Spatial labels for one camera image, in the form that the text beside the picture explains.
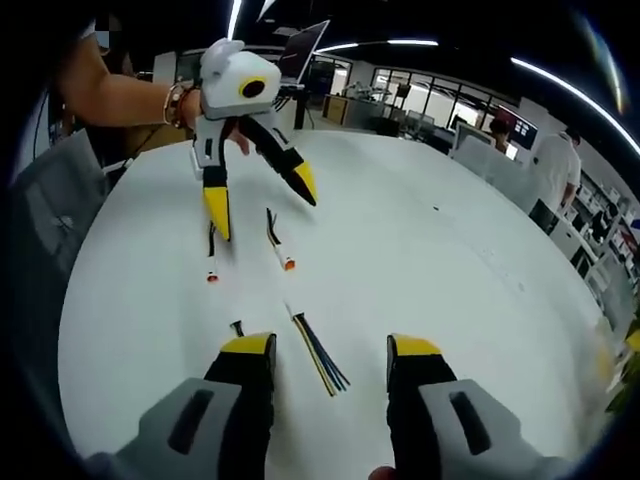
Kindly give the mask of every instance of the human arm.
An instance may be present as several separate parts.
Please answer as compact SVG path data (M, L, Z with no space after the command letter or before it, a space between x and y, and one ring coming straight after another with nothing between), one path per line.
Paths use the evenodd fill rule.
M562 204L565 208L568 208L576 197L576 192L580 185L581 170L582 165L580 157L578 157L578 154L572 149L572 155L569 156L569 175L567 178L567 185L565 186L564 193L562 195Z
M562 195L562 204L566 207L569 207L573 203L573 199L576 197L576 191L578 189L575 185L571 183L567 183L567 186L564 188L564 194Z
M132 127L162 124L170 85L149 83L109 73L95 35L78 42L57 75L56 84L68 109L90 125ZM180 117L188 127L202 114L200 91L193 90L181 102ZM248 155L248 140L237 129L229 135Z

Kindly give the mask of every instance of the office desk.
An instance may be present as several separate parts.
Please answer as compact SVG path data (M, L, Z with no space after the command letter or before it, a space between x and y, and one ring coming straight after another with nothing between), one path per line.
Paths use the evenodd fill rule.
M382 115L384 104L365 102L338 95L327 95L322 108L322 116L344 128L370 130L372 119Z
M558 217L558 223L549 237L569 260L578 253L579 249L582 249L592 265L598 261L598 255L593 251L587 239L580 235L580 232L564 217Z
M576 451L575 370L600 311L549 238L492 187L416 143L329 131L296 139L319 204L255 154L228 145L232 245L207 221L187 143L141 155L99 212L75 263L60 326L65 419L83 456L115 451L151 405L202 376L229 324L278 334L267 478L366 478L393 463L386 336L431 339L522 421L544 454ZM265 207L297 261L285 274ZM306 313L352 387L329 398L287 316Z

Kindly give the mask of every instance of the white shirt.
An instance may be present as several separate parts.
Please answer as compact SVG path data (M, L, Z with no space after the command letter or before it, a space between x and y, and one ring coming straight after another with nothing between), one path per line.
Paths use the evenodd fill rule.
M78 41L94 33L95 29L95 23L92 23L84 32L82 32ZM16 159L17 161L13 171L12 183L22 170L27 168L35 158L50 146L49 95L45 91L40 95L38 103L36 103L36 106L24 127L24 132L20 141L20 149L18 150L18 157Z
M567 183L580 185L580 157L566 133L544 138L533 155L531 170L541 182L539 194L549 210L556 212L562 203Z

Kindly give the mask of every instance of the human hand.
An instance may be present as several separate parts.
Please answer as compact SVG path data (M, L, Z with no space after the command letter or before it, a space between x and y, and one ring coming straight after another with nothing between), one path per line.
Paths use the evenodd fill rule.
M182 101L181 115L187 126L193 130L196 126L196 118L202 115L202 108L200 107L200 90L195 89L187 93L186 98ZM227 138L232 142L235 142L238 147L240 147L240 151L243 155L249 155L249 139L240 133L237 123Z
M378 467L369 474L369 480L394 480L396 471L392 467Z

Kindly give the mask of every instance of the laptop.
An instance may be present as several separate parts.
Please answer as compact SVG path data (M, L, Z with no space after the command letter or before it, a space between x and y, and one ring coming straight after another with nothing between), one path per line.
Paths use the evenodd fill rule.
M282 56L278 60L278 68L282 72L280 86L300 86L302 75L328 25L329 20L325 20L289 37Z

